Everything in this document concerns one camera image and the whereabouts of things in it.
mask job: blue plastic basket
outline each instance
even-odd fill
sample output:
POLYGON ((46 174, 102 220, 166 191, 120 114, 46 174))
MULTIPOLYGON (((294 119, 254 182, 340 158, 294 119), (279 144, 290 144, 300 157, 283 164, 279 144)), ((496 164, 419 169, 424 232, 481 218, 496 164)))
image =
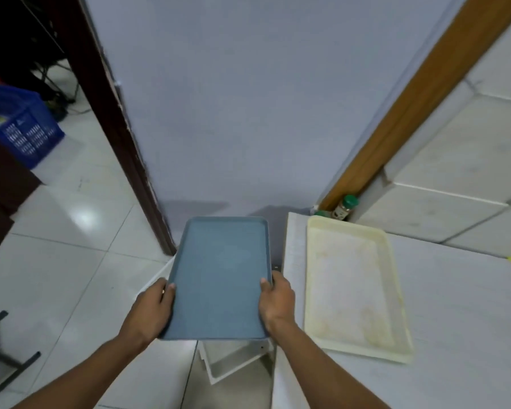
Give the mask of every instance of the blue plastic basket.
POLYGON ((34 168, 64 138, 40 95, 0 85, 0 142, 28 169, 34 168))

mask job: wooden door frame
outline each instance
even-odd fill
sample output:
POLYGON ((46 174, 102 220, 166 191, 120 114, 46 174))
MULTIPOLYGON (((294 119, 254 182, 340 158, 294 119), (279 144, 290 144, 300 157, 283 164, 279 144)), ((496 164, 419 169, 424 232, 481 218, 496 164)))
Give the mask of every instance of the wooden door frame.
POLYGON ((123 168, 159 245, 167 255, 176 254, 164 212, 151 189, 138 154, 111 71, 81 0, 40 0, 65 49, 68 62, 85 93, 119 164, 123 168))
POLYGON ((511 0, 467 0, 319 208, 363 191, 510 24, 511 0))

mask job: blue tray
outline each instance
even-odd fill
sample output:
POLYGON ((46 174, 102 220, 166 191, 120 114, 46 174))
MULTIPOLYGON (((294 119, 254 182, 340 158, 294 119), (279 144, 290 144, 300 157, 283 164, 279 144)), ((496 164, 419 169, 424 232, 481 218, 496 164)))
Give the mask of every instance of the blue tray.
POLYGON ((163 340, 264 339, 259 280, 271 281, 269 227, 259 217, 194 217, 169 281, 177 285, 163 340))

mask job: black metal frame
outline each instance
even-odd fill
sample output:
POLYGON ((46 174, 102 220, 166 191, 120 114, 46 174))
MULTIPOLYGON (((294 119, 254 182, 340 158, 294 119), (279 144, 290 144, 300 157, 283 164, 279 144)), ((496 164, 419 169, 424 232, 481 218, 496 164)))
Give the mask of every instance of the black metal frame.
MULTIPOLYGON (((0 321, 4 319, 8 315, 8 312, 5 310, 0 311, 0 321)), ((19 375, 27 370, 27 368, 32 365, 38 358, 41 356, 40 352, 34 353, 27 361, 20 362, 19 360, 9 356, 8 354, 0 351, 0 362, 14 368, 15 371, 9 375, 5 380, 0 383, 0 392, 3 391, 7 385, 13 382, 19 375)))

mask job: white tray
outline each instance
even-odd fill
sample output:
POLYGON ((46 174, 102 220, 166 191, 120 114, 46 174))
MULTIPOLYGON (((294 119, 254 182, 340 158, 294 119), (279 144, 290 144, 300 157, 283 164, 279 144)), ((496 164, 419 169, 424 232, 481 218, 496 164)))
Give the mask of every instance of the white tray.
POLYGON ((305 332, 324 349, 412 360, 403 297, 384 231, 321 216, 308 220, 305 332))
POLYGON ((197 344, 204 360, 210 384, 242 369, 273 350, 269 339, 265 340, 205 340, 197 344))

